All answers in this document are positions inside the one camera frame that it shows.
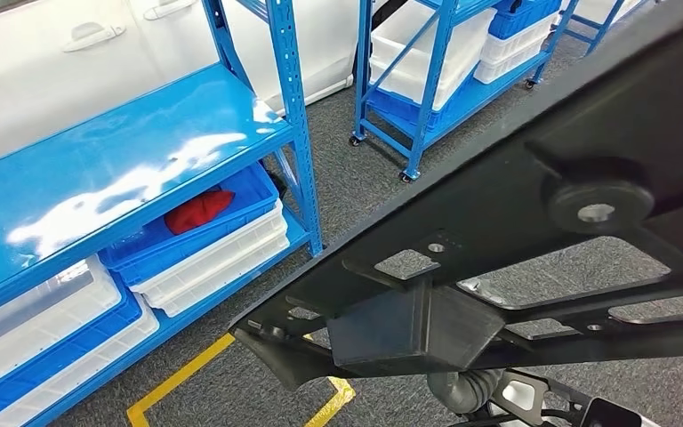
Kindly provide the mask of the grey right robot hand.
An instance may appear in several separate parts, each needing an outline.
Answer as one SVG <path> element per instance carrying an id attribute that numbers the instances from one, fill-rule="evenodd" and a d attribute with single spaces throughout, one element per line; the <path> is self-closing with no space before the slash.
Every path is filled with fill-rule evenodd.
<path id="1" fill-rule="evenodd" d="M 427 384 L 430 392 L 447 409 L 456 414 L 466 412 L 464 389 L 458 372 L 427 374 Z"/>

